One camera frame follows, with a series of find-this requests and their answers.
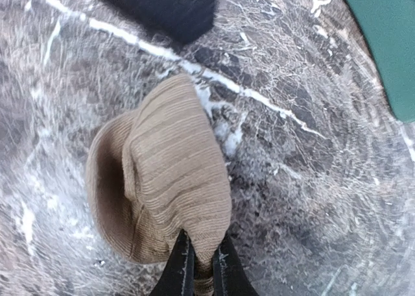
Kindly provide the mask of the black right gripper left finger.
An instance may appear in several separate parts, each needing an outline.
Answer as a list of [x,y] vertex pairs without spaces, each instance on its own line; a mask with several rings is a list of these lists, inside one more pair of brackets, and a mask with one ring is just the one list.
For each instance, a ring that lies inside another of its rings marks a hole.
[[193,296],[195,251],[191,239],[181,230],[163,273],[150,296]]

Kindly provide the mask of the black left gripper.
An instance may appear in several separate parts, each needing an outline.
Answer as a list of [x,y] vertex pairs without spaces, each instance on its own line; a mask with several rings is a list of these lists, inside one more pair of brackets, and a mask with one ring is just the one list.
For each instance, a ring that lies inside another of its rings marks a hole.
[[214,26],[217,0],[105,0],[128,18],[187,45]]

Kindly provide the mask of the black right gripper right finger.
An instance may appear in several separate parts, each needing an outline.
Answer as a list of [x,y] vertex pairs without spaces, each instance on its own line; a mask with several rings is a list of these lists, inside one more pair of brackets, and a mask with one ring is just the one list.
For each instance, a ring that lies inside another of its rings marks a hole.
[[216,296],[258,296],[251,285],[237,251],[225,236],[213,257],[213,288]]

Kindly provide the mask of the brown ribbed sock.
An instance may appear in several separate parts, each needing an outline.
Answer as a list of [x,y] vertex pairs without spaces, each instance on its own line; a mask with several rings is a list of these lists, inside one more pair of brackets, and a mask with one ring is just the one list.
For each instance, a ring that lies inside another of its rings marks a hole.
[[164,80],[101,128],[89,149],[86,188],[102,237],[134,262],[166,261],[186,231],[196,254],[195,294],[213,293],[211,261],[230,226],[231,190],[189,76]]

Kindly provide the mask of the green divided organizer tray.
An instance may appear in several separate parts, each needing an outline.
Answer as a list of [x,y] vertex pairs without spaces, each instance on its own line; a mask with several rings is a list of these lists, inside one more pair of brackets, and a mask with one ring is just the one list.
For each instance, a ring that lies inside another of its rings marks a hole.
[[395,117],[414,121],[414,0],[345,0],[368,44]]

